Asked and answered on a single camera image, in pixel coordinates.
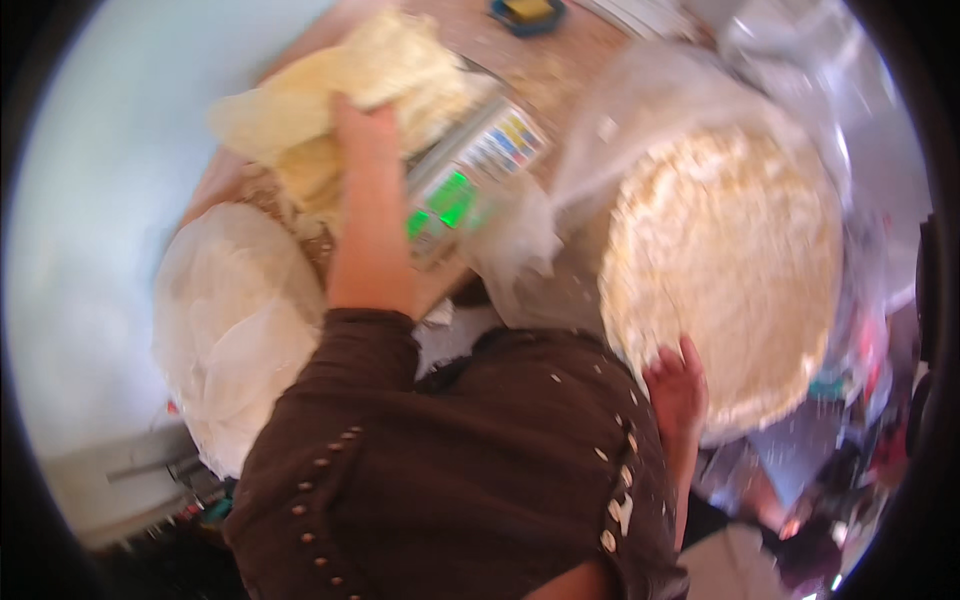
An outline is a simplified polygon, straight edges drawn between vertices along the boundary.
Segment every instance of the blue tray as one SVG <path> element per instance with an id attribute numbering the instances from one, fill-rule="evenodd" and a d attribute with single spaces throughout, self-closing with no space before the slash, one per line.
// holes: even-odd
<path id="1" fill-rule="evenodd" d="M 566 14 L 566 4 L 561 0 L 548 0 L 553 7 L 553 14 L 542 21 L 535 23 L 516 23 L 510 18 L 510 9 L 504 3 L 504 0 L 493 0 L 490 4 L 490 16 L 500 21 L 504 27 L 510 30 L 510 33 L 517 37 L 537 36 L 539 34 L 548 34 L 557 29 L 557 24 Z"/>

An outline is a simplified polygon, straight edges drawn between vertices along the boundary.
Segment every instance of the plastic bag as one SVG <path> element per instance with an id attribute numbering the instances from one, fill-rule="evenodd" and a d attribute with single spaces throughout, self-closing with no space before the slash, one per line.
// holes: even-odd
<path id="1" fill-rule="evenodd" d="M 845 210 L 851 164 L 844 130 L 897 105 L 890 74 L 839 0 L 754 0 L 720 35 L 737 75 L 768 94 L 813 137 Z"/>
<path id="2" fill-rule="evenodd" d="M 839 0 L 752 0 L 740 8 L 718 46 L 737 75 L 810 132 L 837 186 L 845 217 L 844 275 L 816 380 L 847 380 L 853 396 L 886 354 L 887 243 L 872 194 L 852 178 L 844 131 L 897 107 L 890 74 Z"/>
<path id="3" fill-rule="evenodd" d="M 498 244 L 514 244 L 512 236 L 519 234 L 536 239 L 555 234 L 564 240 L 562 248 L 525 246 L 523 252 L 485 260 L 485 250 L 469 240 L 462 246 L 511 327 L 584 328 L 603 337 L 596 278 L 607 246 L 609 211 L 624 173 L 652 146 L 685 132 L 736 123 L 771 135 L 802 172 L 822 173 L 802 128 L 732 79 L 715 55 L 686 44 L 634 43 L 592 84 L 576 115 L 550 194 L 527 186 L 512 199 L 538 205 L 522 209 L 537 218 L 484 228 Z"/>
<path id="4" fill-rule="evenodd" d="M 316 273 L 270 217 L 218 204 L 174 237 L 154 300 L 154 358 L 201 460 L 239 478 L 317 345 L 325 305 Z"/>

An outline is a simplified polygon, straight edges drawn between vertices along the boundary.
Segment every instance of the dough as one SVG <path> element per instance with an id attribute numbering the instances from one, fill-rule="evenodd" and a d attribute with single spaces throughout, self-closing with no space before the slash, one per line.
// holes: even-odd
<path id="1" fill-rule="evenodd" d="M 770 137 L 700 130 L 622 181 L 600 275 L 611 344 L 636 373 L 686 331 L 710 390 L 704 440 L 803 401 L 833 322 L 839 203 Z"/>
<path id="2" fill-rule="evenodd" d="M 339 175 L 330 134 L 330 95 L 343 91 L 359 108 L 393 101 L 403 158 L 416 155 L 486 95 L 495 81 L 461 70 L 437 40 L 430 17 L 387 9 L 341 46 L 294 62 L 258 89 L 223 98 L 210 128 L 234 152 L 273 170 L 294 206 L 336 234 Z"/>
<path id="3" fill-rule="evenodd" d="M 388 9 L 361 24 L 341 46 L 297 60 L 258 89 L 218 100 L 208 121 L 234 152 L 272 165 L 288 148 L 330 131 L 331 92 L 346 93 L 362 109 L 415 90 L 434 96 L 438 92 L 431 84 L 462 80 L 459 66 L 459 57 L 437 40 L 433 19 Z M 413 117 L 401 112 L 399 118 Z"/>

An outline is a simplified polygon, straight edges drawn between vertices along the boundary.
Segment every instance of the digital scale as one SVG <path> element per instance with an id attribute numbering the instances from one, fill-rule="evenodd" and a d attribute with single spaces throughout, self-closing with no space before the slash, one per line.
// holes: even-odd
<path id="1" fill-rule="evenodd" d="M 464 232 L 486 223 L 492 207 L 477 202 L 484 190 L 525 171 L 547 148 L 540 129 L 496 81 L 480 108 L 416 160 L 407 176 L 407 236 L 413 264 L 421 271 L 449 256 Z"/>

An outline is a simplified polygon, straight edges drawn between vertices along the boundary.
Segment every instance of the green display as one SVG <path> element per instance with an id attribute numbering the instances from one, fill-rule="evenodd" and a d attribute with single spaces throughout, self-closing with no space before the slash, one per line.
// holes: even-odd
<path id="1" fill-rule="evenodd" d="M 473 207 L 476 188 L 463 173 L 453 171 L 450 176 L 426 199 L 419 209 L 407 219 L 407 237 L 413 241 L 436 216 L 448 228 L 456 229 Z"/>
<path id="2" fill-rule="evenodd" d="M 407 239 L 414 240 L 420 235 L 420 232 L 423 231 L 423 228 L 426 227 L 427 221 L 430 220 L 430 213 L 423 212 L 418 210 L 414 214 L 410 215 L 410 218 L 407 219 Z"/>
<path id="3" fill-rule="evenodd" d="M 454 171 L 426 201 L 426 207 L 433 211 L 449 228 L 460 225 L 473 204 L 476 189 L 459 171 Z"/>

